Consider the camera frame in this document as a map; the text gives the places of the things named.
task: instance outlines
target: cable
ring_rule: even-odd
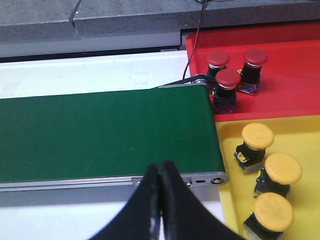
[[[202,22],[202,17],[205,13],[205,10],[206,10],[206,7],[207,7],[207,3],[208,3],[208,0],[204,0],[202,2],[202,9],[201,9],[201,15],[200,15],[200,19],[199,19],[199,25],[198,25],[198,28],[196,30],[196,35],[195,35],[195,41],[194,41],[194,46],[193,46],[193,50],[192,50],[192,53],[191,53],[191,56],[190,58],[188,59],[188,62],[185,66],[185,69],[183,71],[183,76],[182,76],[182,79],[184,80],[185,77],[186,77],[186,73],[187,73],[187,69],[189,67],[189,64],[192,60],[192,57],[194,56],[194,53],[195,53],[195,50],[196,50],[196,46],[197,46],[197,43],[198,43],[198,39],[199,39],[199,31],[200,31],[200,27],[201,27],[201,22]]]

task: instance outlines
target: gray panel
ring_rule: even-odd
[[[113,35],[91,38],[83,37],[68,40],[39,42],[26,41],[3,43],[0,41],[0,58],[178,45],[180,45],[180,32],[152,32],[145,34]]]
[[[46,189],[0,192],[0,208],[58,204],[84,204],[127,201],[136,188],[133,185],[99,186],[67,189]],[[201,201],[218,201],[215,186],[191,187]]]

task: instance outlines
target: red button cap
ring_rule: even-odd
[[[268,55],[260,48],[252,48],[244,53],[244,59],[249,64],[261,65],[268,60]]]
[[[229,62],[229,54],[222,50],[215,50],[212,52],[209,52],[209,54],[206,56],[206,60],[209,64],[220,67],[224,66]]]
[[[225,68],[217,72],[215,80],[218,84],[229,88],[240,83],[241,75],[234,69]]]

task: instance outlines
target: yellow button cap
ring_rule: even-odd
[[[275,153],[265,160],[265,170],[272,181],[282,185],[298,182],[302,177],[299,162],[285,153]]]
[[[243,141],[253,149],[266,149],[275,139],[273,132],[262,123],[250,123],[242,129]]]
[[[259,195],[254,203],[257,221],[273,232],[283,232],[294,222],[294,211],[283,196],[273,192]]]

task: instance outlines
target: white surface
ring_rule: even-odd
[[[0,208],[0,240],[86,240],[112,220],[124,204],[3,207]],[[204,205],[223,220],[220,202],[204,202]],[[159,239],[164,240],[163,231]]]
[[[1,63],[0,98],[154,88],[180,80],[186,63],[186,51]],[[85,240],[124,204],[0,207],[0,240]],[[223,221],[220,201],[204,204]]]
[[[182,79],[186,62],[169,51],[0,63],[0,98],[150,89]]]

